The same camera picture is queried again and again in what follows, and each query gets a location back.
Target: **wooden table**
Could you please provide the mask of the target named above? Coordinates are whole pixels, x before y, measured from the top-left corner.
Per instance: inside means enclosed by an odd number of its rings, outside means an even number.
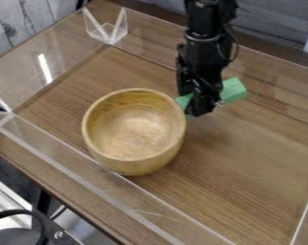
[[[118,12],[106,1],[94,2],[89,10],[105,20]],[[73,66],[73,70],[62,77],[57,72],[58,80],[26,103],[19,99],[23,91],[14,98],[9,95],[21,104],[15,109],[19,117],[86,155],[79,122],[98,97],[131,87],[177,96],[174,71],[166,68],[173,64],[177,28],[169,30],[151,21],[145,29],[131,29],[142,25],[145,18],[129,16],[130,35],[122,45],[101,47],[74,67],[73,58],[87,50],[85,45],[83,50],[77,50],[78,46],[70,49],[81,28],[77,13],[70,22],[55,28],[59,33],[69,32],[63,34],[67,45],[58,50],[71,60],[67,63],[65,58],[61,63]],[[141,54],[162,60],[165,66],[119,49],[138,52],[138,33]],[[51,33],[43,33],[43,38],[49,37]],[[18,49],[30,49],[37,40]],[[98,44],[85,40],[94,50]],[[15,54],[17,51],[6,55],[0,65],[11,62]],[[0,66],[0,82],[6,82],[5,72]],[[233,76],[246,84],[249,99],[190,119],[185,145],[174,161],[155,174],[129,180],[235,244],[290,244],[308,202],[308,68],[242,48],[238,60],[225,72],[225,77]],[[167,244],[2,133],[0,155],[121,243]],[[66,163],[65,167],[95,185],[98,166]]]

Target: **wooden bowl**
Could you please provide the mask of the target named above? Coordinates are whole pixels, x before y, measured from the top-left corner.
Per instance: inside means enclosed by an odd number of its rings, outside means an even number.
[[[174,100],[149,89],[125,89],[94,102],[81,131],[102,166],[138,176],[161,169],[182,145],[186,119]]]

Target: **screw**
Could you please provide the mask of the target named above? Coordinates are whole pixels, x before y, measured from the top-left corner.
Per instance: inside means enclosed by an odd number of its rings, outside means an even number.
[[[57,233],[54,234],[54,238],[55,238],[55,239],[61,239],[62,236],[63,236],[63,233],[62,233],[62,232],[57,232]]]

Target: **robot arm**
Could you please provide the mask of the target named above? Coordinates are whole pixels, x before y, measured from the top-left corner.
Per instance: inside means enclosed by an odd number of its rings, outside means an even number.
[[[229,23],[235,18],[235,0],[185,0],[187,30],[177,47],[179,96],[193,93],[185,110],[195,117],[222,103],[222,70],[230,64],[234,37]]]

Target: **bowl rim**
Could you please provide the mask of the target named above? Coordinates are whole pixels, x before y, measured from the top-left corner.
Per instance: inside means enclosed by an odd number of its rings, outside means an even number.
[[[178,134],[175,140],[173,141],[173,143],[169,144],[167,147],[165,147],[163,149],[161,149],[159,151],[157,151],[154,154],[151,154],[151,155],[149,155],[146,157],[138,158],[138,159],[122,159],[122,158],[114,157],[114,156],[103,153],[102,150],[95,147],[95,145],[93,144],[93,142],[90,140],[89,134],[87,134],[87,120],[89,120],[89,117],[91,115],[93,110],[97,108],[97,106],[99,105],[99,103],[102,103],[107,98],[110,98],[110,97],[113,97],[113,96],[115,96],[118,94],[123,94],[123,93],[129,93],[129,92],[135,92],[135,91],[142,91],[142,92],[153,93],[153,94],[161,96],[162,98],[165,98],[167,100],[169,104],[174,108],[175,112],[179,115],[182,115],[182,117],[179,117],[179,126],[178,126],[178,132],[179,132],[179,134]],[[93,104],[87,108],[87,110],[85,112],[85,115],[83,115],[83,118],[82,118],[82,121],[81,121],[81,134],[82,134],[83,141],[85,141],[86,145],[90,147],[90,149],[94,150],[94,152],[97,152],[103,157],[109,158],[110,160],[122,161],[122,162],[145,161],[145,160],[149,160],[149,159],[155,158],[157,156],[163,155],[174,147],[177,147],[177,145],[179,144],[179,142],[182,142],[182,139],[183,139],[183,136],[185,136],[185,130],[186,130],[186,117],[185,117],[183,111],[182,111],[179,105],[177,104],[177,102],[173,100],[173,98],[167,94],[165,94],[165,93],[162,93],[162,92],[159,92],[159,91],[157,91],[154,89],[146,89],[146,88],[127,88],[127,89],[121,89],[121,90],[117,90],[117,91],[114,91],[114,92],[107,93],[106,95],[103,95],[101,98],[98,98],[93,102]]]

